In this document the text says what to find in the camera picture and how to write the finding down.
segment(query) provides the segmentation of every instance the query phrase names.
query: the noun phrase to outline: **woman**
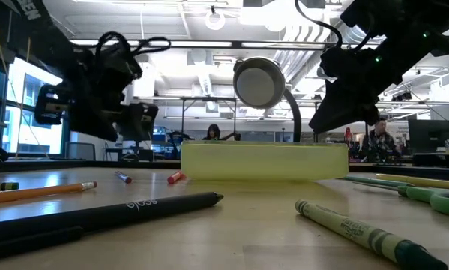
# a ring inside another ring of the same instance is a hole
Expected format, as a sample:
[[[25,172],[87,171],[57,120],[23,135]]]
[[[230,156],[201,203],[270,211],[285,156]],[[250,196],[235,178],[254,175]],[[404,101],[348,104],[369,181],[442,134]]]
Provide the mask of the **woman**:
[[[217,124],[212,124],[208,128],[208,135],[203,140],[228,140],[230,137],[233,137],[237,134],[231,133],[228,136],[225,136],[224,138],[220,138],[221,131],[219,130],[219,127]]]

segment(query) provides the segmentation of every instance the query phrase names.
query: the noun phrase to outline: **workbench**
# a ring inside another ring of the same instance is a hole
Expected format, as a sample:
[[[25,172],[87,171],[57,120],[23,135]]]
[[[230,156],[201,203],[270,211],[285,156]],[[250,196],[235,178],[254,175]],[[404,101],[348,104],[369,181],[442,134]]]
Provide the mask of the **workbench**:
[[[116,170],[133,178],[125,184]],[[137,200],[215,191],[212,208],[139,223],[79,241],[0,259],[0,269],[397,269],[392,262],[302,218],[306,199],[423,245],[449,265],[449,217],[389,190],[342,180],[179,181],[173,169],[75,168],[9,172],[20,189],[97,181],[83,193],[0,204],[0,221]],[[354,176],[373,177],[355,173]]]

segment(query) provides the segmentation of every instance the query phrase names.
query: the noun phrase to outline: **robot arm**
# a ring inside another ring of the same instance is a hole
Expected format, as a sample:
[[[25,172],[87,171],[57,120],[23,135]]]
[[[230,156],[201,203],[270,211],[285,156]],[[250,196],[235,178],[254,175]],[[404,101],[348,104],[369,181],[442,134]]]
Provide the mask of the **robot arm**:
[[[321,56],[326,95],[309,126],[321,133],[343,125],[379,120],[375,104],[389,85],[400,84],[402,75],[424,56],[449,55],[449,1],[354,0],[341,14],[349,27],[359,26],[367,39],[385,35],[376,49],[329,48]]]
[[[115,128],[128,137],[145,137],[146,123],[154,123],[158,108],[153,104],[121,105],[123,89],[142,76],[134,59],[143,53],[167,50],[170,42],[163,37],[141,40],[135,50],[121,34],[108,32],[90,49],[72,44],[54,25],[43,0],[10,0],[28,27],[33,54],[51,71],[61,74],[59,85],[45,85],[37,99],[35,118],[43,125],[59,125],[67,114],[72,131],[104,140],[116,141]],[[116,38],[118,43],[103,49]],[[167,46],[141,49],[150,41],[166,41]]]

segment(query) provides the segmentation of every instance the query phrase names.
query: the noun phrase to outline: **lamp head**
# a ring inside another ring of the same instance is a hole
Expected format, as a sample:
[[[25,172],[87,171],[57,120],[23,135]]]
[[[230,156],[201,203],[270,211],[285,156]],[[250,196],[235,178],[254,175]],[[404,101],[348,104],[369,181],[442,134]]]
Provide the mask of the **lamp head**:
[[[286,80],[275,61],[263,57],[249,58],[237,61],[234,71],[234,92],[247,106],[269,109],[281,101]]]

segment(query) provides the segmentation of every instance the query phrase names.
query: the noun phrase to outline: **red marker cap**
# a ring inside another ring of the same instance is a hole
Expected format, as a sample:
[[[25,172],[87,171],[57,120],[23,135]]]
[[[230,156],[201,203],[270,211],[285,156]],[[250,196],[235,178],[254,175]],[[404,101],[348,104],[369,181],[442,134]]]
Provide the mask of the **red marker cap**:
[[[172,185],[172,184],[176,183],[177,181],[184,179],[184,178],[186,178],[186,176],[181,171],[178,171],[175,174],[168,177],[167,182]]]

